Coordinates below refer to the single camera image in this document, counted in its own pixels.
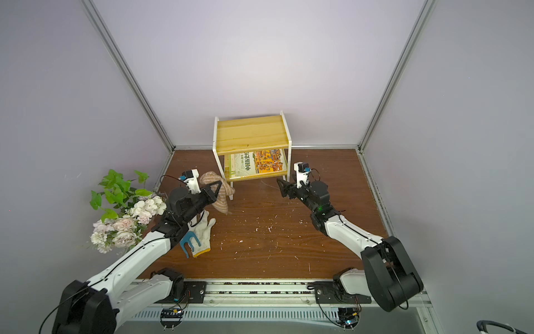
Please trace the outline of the brown striped cloth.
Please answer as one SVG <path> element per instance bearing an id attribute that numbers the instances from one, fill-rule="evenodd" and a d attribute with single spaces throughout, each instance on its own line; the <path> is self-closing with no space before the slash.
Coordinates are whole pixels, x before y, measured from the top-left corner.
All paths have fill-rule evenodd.
<path id="1" fill-rule="evenodd" d="M 211 206 L 222 214 L 228 214 L 229 213 L 228 199 L 230 196 L 234 195 L 235 189 L 232 186 L 230 186 L 223 177 L 221 177 L 220 175 L 216 174 L 213 171 L 206 172 L 200 176 L 200 184 L 202 186 L 209 185 L 214 182 L 216 184 L 211 185 L 211 190 L 213 192 L 216 192 L 218 188 L 218 182 L 221 182 L 221 187 L 218 190 L 216 201 Z"/>

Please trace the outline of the colourful China history picture book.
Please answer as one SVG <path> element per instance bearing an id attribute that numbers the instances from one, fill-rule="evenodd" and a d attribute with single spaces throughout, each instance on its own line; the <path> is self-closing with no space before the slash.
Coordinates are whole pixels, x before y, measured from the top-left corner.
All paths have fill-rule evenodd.
<path id="1" fill-rule="evenodd" d="M 228 159 L 229 179 L 248 179 L 268 175 L 284 175 L 287 172 L 287 160 L 283 149 L 259 150 L 231 154 Z"/>

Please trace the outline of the white wooden two-tier bookshelf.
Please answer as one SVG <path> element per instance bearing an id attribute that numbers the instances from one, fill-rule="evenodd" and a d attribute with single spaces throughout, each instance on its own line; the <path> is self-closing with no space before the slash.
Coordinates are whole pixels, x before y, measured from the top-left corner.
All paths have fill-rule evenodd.
<path id="1" fill-rule="evenodd" d="M 214 120 L 212 151 L 221 176 L 233 185 L 235 182 L 257 180 L 262 178 L 282 177 L 290 179 L 292 158 L 292 138 L 285 113 L 278 115 L 235 118 L 226 121 L 216 117 Z M 270 173 L 255 172 L 239 177 L 232 167 L 232 158 L 243 155 L 249 158 L 249 166 L 254 170 L 254 153 L 258 151 L 279 150 L 280 159 L 285 166 Z"/>

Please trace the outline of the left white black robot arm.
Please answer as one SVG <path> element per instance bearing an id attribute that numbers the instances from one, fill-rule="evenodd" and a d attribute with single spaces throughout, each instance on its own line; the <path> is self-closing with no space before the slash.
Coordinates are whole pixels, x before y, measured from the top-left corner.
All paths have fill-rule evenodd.
<path id="1" fill-rule="evenodd" d="M 180 300 L 185 294 L 184 277 L 169 268 L 135 288 L 130 285 L 175 246 L 199 242 L 190 230 L 191 221 L 207 216 L 205 208 L 217 201 L 221 188 L 222 182 L 215 181 L 198 190 L 191 185 L 174 189 L 161 221 L 139 244 L 101 273 L 86 282 L 73 281 L 64 289 L 51 312 L 55 317 L 51 331 L 115 333 L 146 307 L 167 298 Z"/>

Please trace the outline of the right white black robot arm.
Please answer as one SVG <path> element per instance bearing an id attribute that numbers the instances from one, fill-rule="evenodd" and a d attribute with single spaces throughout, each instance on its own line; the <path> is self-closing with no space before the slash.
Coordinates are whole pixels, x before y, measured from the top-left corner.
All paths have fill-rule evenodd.
<path id="1" fill-rule="evenodd" d="M 310 211 L 314 227 L 343 244 L 362 261 L 368 295 L 385 311 L 406 303 L 424 290 L 424 283 L 402 242 L 383 238 L 352 224 L 330 202 L 328 185 L 321 181 L 290 183 L 277 179 L 281 195 L 298 199 Z"/>

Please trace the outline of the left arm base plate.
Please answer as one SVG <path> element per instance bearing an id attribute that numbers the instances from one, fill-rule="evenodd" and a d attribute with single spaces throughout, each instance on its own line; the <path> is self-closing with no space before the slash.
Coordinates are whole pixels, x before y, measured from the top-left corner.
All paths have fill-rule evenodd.
<path id="1" fill-rule="evenodd" d="M 207 292 L 207 281 L 184 281 L 183 287 L 177 294 L 171 294 L 165 299 L 158 300 L 157 303 L 190 303 L 202 304 Z"/>

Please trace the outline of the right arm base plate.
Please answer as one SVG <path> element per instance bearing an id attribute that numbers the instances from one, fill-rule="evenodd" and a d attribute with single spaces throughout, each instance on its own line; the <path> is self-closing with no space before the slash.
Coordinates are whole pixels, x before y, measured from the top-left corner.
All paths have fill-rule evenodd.
<path id="1" fill-rule="evenodd" d="M 333 281 L 316 281 L 307 285 L 314 292 L 315 301 L 320 304 L 371 304 L 370 296 L 349 294 Z"/>

